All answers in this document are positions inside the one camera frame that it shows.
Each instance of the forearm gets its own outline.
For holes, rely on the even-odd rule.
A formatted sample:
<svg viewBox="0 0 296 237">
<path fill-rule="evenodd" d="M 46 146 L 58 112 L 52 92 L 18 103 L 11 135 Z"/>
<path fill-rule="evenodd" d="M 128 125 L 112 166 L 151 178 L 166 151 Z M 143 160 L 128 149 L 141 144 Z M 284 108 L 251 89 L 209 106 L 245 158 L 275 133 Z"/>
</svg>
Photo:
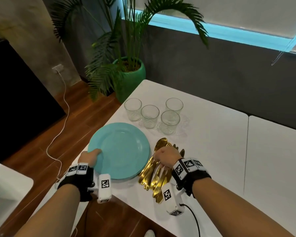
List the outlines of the forearm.
<svg viewBox="0 0 296 237">
<path fill-rule="evenodd" d="M 69 237 L 79 202 L 77 187 L 71 184 L 62 186 L 15 237 Z"/>
<path fill-rule="evenodd" d="M 193 194 L 223 237 L 292 237 L 262 211 L 210 178 L 193 184 Z"/>
</svg>

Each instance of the clear glass cup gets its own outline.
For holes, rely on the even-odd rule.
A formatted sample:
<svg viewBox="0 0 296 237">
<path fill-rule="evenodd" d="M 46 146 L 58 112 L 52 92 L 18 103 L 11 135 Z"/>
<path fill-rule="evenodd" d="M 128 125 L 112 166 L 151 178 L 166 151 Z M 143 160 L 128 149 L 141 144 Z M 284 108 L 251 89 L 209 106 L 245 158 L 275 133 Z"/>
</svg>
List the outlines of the clear glass cup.
<svg viewBox="0 0 296 237">
<path fill-rule="evenodd" d="M 143 123 L 146 128 L 154 128 L 157 125 L 158 116 L 160 111 L 154 105 L 146 105 L 141 109 Z"/>
<path fill-rule="evenodd" d="M 124 103 L 130 121 L 138 121 L 140 119 L 141 100 L 137 98 L 130 98 Z"/>
<path fill-rule="evenodd" d="M 183 102 L 178 98 L 170 98 L 166 101 L 166 111 L 175 111 L 180 114 L 183 109 Z"/>
<path fill-rule="evenodd" d="M 178 123 L 180 122 L 180 116 L 175 111 L 165 111 L 161 114 L 161 131 L 164 134 L 172 134 Z"/>
</svg>

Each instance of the white shoe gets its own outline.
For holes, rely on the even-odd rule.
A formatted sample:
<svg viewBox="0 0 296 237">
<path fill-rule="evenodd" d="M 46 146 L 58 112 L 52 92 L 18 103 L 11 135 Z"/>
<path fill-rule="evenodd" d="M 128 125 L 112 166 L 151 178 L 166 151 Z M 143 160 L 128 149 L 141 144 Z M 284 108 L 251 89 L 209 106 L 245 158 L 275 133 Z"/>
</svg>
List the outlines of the white shoe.
<svg viewBox="0 0 296 237">
<path fill-rule="evenodd" d="M 146 232 L 144 237 L 155 237 L 155 233 L 150 229 Z"/>
</svg>

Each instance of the wooden floor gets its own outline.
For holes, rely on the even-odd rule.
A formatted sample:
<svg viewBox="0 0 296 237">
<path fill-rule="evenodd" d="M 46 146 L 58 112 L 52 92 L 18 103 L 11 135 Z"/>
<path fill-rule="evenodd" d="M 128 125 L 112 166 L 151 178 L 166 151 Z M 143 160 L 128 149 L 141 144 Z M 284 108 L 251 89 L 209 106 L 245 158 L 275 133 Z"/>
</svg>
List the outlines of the wooden floor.
<svg viewBox="0 0 296 237">
<path fill-rule="evenodd" d="M 62 96 L 56 97 L 67 113 Z M 92 103 L 87 84 L 80 81 L 70 87 L 66 94 L 70 114 L 62 134 L 49 147 L 49 154 L 62 161 L 61 174 L 89 143 L 92 135 L 101 128 L 120 107 L 115 94 L 101 97 Z M 65 118 L 41 133 L 2 164 L 33 179 L 34 185 L 15 211 L 0 228 L 0 237 L 14 236 L 30 218 L 38 204 L 55 183 L 60 163 L 49 158 L 46 148 L 61 131 Z M 141 237 L 148 229 L 156 236 L 173 236 L 168 231 L 113 197 L 106 204 L 91 201 L 77 225 L 80 236 Z"/>
</svg>

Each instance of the person's left arm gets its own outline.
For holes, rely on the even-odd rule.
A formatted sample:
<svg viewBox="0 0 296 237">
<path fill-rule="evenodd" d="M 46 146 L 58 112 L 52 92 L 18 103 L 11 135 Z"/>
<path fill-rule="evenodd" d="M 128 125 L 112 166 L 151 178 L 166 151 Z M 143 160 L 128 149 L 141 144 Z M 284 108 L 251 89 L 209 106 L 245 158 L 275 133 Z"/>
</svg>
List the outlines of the person's left arm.
<svg viewBox="0 0 296 237">
<path fill-rule="evenodd" d="M 87 153 L 83 151 L 78 163 L 93 167 L 100 149 Z M 80 202 L 79 189 L 65 184 L 33 215 L 16 233 L 15 237 L 69 237 Z"/>
</svg>

